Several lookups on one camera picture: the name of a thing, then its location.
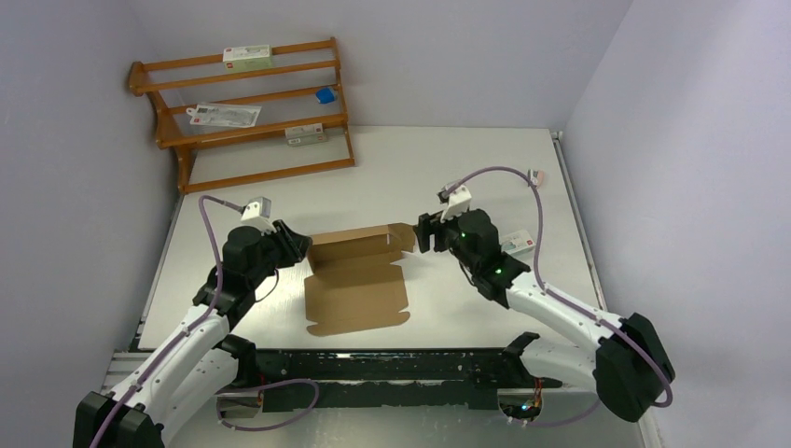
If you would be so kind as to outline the brown cardboard box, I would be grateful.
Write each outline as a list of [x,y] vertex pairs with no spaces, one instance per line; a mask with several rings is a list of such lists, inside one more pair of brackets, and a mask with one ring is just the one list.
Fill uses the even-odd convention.
[[414,250],[406,223],[315,234],[304,279],[307,331],[316,337],[396,327],[410,318],[403,269]]

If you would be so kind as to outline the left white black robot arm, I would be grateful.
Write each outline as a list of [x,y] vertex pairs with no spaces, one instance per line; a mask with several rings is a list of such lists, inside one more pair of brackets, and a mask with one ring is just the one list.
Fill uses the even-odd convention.
[[256,346],[232,330],[255,304],[257,288],[301,263],[311,246],[311,237],[282,220],[265,231],[233,229],[166,342],[109,392],[90,392],[77,405],[73,446],[166,447],[216,393],[257,381]]

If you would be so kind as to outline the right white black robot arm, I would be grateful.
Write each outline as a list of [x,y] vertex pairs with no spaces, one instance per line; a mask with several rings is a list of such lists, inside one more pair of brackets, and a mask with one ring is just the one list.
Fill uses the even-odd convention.
[[484,299],[528,315],[569,341],[556,346],[534,334],[515,340],[503,363],[512,385],[528,385],[535,377],[558,380],[595,393],[613,415],[632,423],[651,407],[671,404],[675,372],[647,317],[609,313],[541,283],[530,266],[501,249],[498,229],[483,210],[450,220],[422,214],[413,231],[421,252],[453,255]]

